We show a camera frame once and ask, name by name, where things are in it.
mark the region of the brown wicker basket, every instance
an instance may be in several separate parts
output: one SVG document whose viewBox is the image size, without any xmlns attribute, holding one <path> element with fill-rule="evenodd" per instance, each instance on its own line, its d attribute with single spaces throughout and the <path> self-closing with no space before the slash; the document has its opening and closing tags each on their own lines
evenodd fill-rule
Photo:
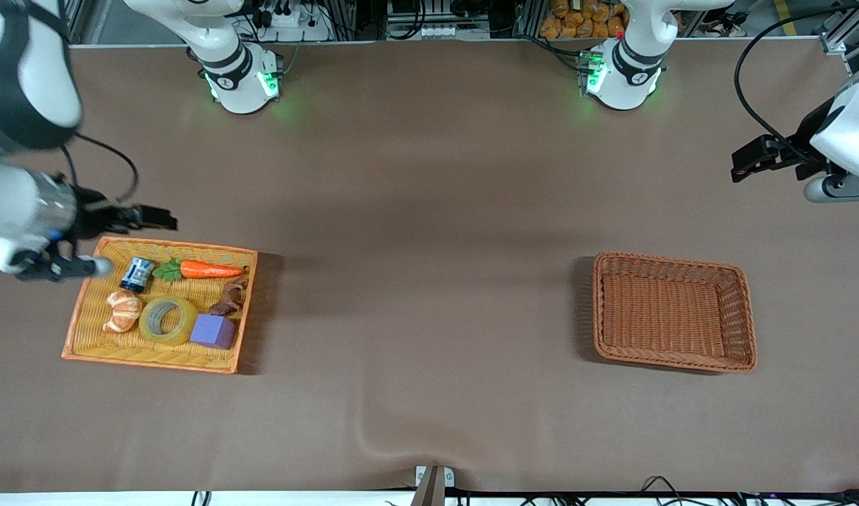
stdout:
<svg viewBox="0 0 859 506">
<path fill-rule="evenodd" d="M 728 264 L 606 251 L 593 268 L 605 358 L 719 372 L 757 364 L 745 274 Z"/>
<path fill-rule="evenodd" d="M 61 356 L 69 360 L 88 360 L 110 364 L 144 365 L 149 368 L 186 369 L 190 371 L 223 372 L 233 374 L 239 364 L 239 350 L 243 345 L 245 321 L 249 314 L 258 252 L 239 247 L 211 246 L 170 240 L 102 237 L 95 250 L 96 256 L 106 257 L 114 263 L 114 270 L 104 278 L 87 278 L 79 289 L 67 341 Z M 111 306 L 106 304 L 108 294 L 119 288 L 133 257 L 155 262 L 170 259 L 196 259 L 225 266 L 249 268 L 249 285 L 243 295 L 243 308 L 227 316 L 236 324 L 236 336 L 231 349 L 211 349 L 196 343 L 165 346 L 149 342 L 139 332 L 138 323 L 122 334 L 102 330 L 102 324 L 111 317 Z M 148 302 L 160 295 L 178 295 L 204 313 L 218 300 L 229 279 L 180 279 L 166 283 L 151 276 L 147 288 L 139 296 Z M 164 324 L 175 325 L 179 314 L 170 311 Z"/>
</svg>

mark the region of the orange carrot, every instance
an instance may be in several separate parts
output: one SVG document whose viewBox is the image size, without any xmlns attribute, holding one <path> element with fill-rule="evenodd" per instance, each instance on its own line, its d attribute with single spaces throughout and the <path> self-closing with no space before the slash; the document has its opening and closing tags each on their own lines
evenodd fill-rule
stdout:
<svg viewBox="0 0 859 506">
<path fill-rule="evenodd" d="M 198 260 L 183 260 L 179 264 L 179 272 L 183 278 L 205 279 L 205 278 L 237 278 L 243 274 L 240 268 L 233 266 L 215 266 Z"/>
</svg>

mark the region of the green leaf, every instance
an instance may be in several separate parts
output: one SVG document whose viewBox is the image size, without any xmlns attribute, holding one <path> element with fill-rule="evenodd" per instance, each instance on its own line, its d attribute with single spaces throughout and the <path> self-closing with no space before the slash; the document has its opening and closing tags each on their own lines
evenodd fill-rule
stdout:
<svg viewBox="0 0 859 506">
<path fill-rule="evenodd" d="M 179 272 L 179 264 L 182 263 L 181 259 L 173 259 L 167 262 L 160 263 L 156 269 L 151 273 L 151 275 L 156 278 L 163 279 L 166 282 L 175 281 L 182 276 L 182 273 Z"/>
</svg>

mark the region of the toy carrot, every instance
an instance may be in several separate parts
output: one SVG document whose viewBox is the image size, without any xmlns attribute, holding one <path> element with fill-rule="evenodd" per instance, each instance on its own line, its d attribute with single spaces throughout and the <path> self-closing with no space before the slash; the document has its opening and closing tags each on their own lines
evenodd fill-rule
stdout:
<svg viewBox="0 0 859 506">
<path fill-rule="evenodd" d="M 215 266 L 199 260 L 173 259 L 164 262 L 152 273 L 164 281 L 175 281 L 179 278 L 208 279 L 208 278 L 237 278 L 243 274 L 240 268 L 234 266 Z"/>
</svg>

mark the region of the tape roll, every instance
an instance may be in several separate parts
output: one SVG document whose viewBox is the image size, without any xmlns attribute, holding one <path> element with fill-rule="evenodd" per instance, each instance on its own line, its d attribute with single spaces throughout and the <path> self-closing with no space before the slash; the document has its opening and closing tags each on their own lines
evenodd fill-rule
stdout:
<svg viewBox="0 0 859 506">
<path fill-rule="evenodd" d="M 173 309 L 179 311 L 179 323 L 173 327 L 173 330 L 162 334 L 160 323 L 164 320 L 164 315 Z M 179 346 L 189 340 L 197 317 L 198 309 L 192 305 L 192 302 L 176 295 L 162 295 L 146 304 L 146 308 L 139 317 L 139 330 L 150 342 Z"/>
</svg>

